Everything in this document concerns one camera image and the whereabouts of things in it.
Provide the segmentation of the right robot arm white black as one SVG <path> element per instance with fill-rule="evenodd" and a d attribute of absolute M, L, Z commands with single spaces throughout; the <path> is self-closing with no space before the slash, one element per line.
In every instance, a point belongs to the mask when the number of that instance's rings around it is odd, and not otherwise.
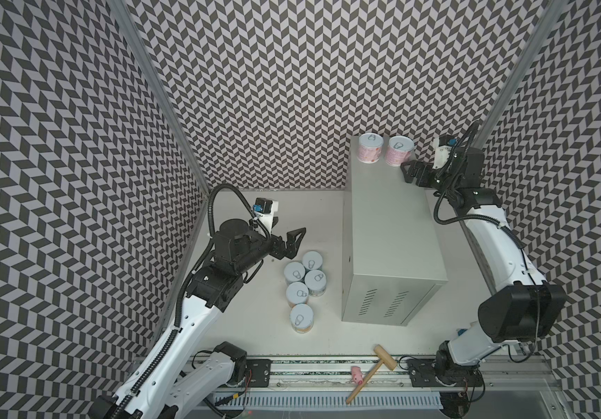
<path fill-rule="evenodd" d="M 473 256 L 489 281 L 490 297 L 478 307 L 478 320 L 458 337 L 443 342 L 433 363 L 439 385 L 453 387 L 478 379 L 489 355 L 524 344 L 534 354 L 567 302 L 525 252 L 507 221 L 498 193 L 485 187 L 485 154 L 474 146 L 480 122 L 462 136 L 442 134 L 434 142 L 433 162 L 411 160 L 401 166 L 406 183 L 432 190 L 432 218 L 438 225 L 461 226 Z"/>

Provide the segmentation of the pink label can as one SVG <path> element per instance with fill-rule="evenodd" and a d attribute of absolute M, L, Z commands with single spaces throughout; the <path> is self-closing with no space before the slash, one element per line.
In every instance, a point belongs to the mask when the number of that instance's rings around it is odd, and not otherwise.
<path fill-rule="evenodd" d="M 415 150 L 415 142 L 406 136 L 393 136 L 389 138 L 386 153 L 386 163 L 392 167 L 399 167 L 406 162 Z"/>
<path fill-rule="evenodd" d="M 384 138 L 379 134 L 367 133 L 358 138 L 357 159 L 363 163 L 374 163 L 380 158 L 384 146 Z"/>

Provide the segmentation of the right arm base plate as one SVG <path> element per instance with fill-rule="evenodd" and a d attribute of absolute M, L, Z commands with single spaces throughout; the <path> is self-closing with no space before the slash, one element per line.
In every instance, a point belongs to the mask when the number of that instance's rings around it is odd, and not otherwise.
<path fill-rule="evenodd" d="M 408 358 L 403 363 L 414 388 L 472 389 L 485 384 L 478 366 L 450 364 L 438 375 L 436 361 L 429 358 Z"/>

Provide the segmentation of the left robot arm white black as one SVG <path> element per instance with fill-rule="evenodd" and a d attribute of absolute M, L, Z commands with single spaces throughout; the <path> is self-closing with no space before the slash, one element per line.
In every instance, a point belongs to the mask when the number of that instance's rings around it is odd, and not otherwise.
<path fill-rule="evenodd" d="M 215 389 L 245 379 L 246 351 L 224 342 L 191 373 L 184 369 L 208 329 L 241 288 L 256 276 L 266 257 L 296 257 L 306 229 L 274 235 L 278 202 L 254 203 L 235 186 L 222 183 L 208 197 L 209 241 L 186 275 L 171 319 L 159 340 L 112 396 L 93 401 L 91 418 L 183 418 Z"/>

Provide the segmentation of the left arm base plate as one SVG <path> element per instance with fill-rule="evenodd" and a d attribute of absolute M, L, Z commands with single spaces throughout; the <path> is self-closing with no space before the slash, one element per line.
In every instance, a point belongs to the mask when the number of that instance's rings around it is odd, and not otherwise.
<path fill-rule="evenodd" d="M 271 359 L 247 359 L 236 362 L 231 378 L 222 388 L 267 388 L 272 368 Z"/>

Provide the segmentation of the orange label can front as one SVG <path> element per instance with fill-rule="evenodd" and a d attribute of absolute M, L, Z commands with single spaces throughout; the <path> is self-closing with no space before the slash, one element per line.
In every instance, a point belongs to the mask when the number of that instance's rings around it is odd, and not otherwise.
<path fill-rule="evenodd" d="M 314 326 L 314 311 L 308 304 L 295 305 L 290 312 L 290 324 L 297 333 L 307 333 Z"/>

